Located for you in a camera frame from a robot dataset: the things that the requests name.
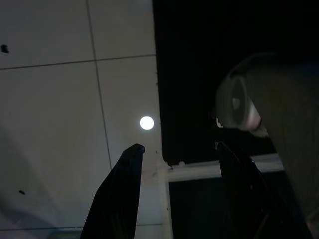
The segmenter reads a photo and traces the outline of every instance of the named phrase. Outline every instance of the ceiling light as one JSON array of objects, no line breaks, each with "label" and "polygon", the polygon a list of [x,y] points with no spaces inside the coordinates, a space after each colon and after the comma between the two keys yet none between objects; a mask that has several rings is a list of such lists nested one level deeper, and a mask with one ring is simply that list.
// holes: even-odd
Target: ceiling light
[{"label": "ceiling light", "polygon": [[154,120],[149,116],[144,116],[140,120],[140,125],[142,129],[150,130],[151,128],[154,127]]}]

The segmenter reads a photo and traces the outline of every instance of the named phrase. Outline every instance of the round light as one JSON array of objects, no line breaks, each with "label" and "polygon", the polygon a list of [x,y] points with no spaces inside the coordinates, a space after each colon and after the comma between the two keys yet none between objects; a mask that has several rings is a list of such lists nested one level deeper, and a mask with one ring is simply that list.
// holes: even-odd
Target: round light
[{"label": "round light", "polygon": [[154,120],[149,116],[144,116],[143,118],[141,118],[140,126],[142,127],[142,129],[150,130],[154,127]]}]

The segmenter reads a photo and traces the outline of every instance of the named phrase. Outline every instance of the dark spot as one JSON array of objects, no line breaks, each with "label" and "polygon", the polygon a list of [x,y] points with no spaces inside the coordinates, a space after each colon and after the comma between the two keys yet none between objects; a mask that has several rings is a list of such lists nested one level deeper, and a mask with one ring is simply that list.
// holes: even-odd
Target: dark spot
[{"label": "dark spot", "polygon": [[0,48],[1,48],[1,52],[2,53],[9,53],[9,50],[8,50],[8,46],[7,45],[1,45],[0,46]]}]

